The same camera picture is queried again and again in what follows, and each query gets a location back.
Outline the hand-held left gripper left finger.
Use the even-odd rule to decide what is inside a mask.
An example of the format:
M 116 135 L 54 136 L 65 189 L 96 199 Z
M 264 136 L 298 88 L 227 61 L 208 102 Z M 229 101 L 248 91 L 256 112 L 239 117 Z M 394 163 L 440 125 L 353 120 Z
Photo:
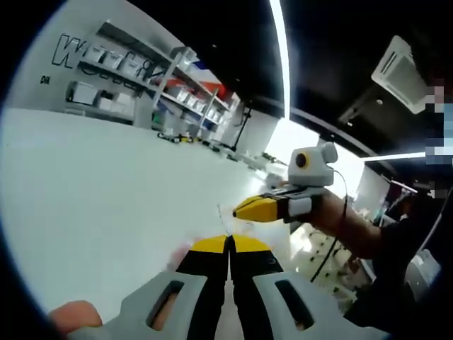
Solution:
M 68 339 L 213 339 L 224 304 L 229 265 L 226 235 L 194 243 L 175 271 L 130 293 L 118 316 L 82 327 Z

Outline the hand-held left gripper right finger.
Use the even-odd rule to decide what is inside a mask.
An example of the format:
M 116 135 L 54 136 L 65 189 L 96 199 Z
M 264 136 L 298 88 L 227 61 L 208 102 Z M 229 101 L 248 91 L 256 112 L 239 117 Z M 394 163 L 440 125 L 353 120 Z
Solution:
M 388 339 L 344 318 L 336 299 L 298 273 L 284 271 L 270 247 L 228 238 L 233 298 L 245 339 Z

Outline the person's left hand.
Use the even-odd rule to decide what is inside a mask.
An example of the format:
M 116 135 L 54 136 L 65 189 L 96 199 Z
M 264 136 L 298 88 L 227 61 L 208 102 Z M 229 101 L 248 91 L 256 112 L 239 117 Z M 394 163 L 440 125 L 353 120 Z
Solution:
M 48 317 L 62 334 L 69 334 L 83 327 L 103 325 L 97 309 L 85 300 L 67 302 L 52 310 Z

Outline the person's right hand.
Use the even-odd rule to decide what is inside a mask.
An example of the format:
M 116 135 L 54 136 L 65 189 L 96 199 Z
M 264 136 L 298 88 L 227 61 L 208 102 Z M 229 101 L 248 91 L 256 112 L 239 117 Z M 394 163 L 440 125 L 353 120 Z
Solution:
M 309 223 L 324 234 L 339 237 L 347 211 L 346 200 L 325 189 L 314 199 Z

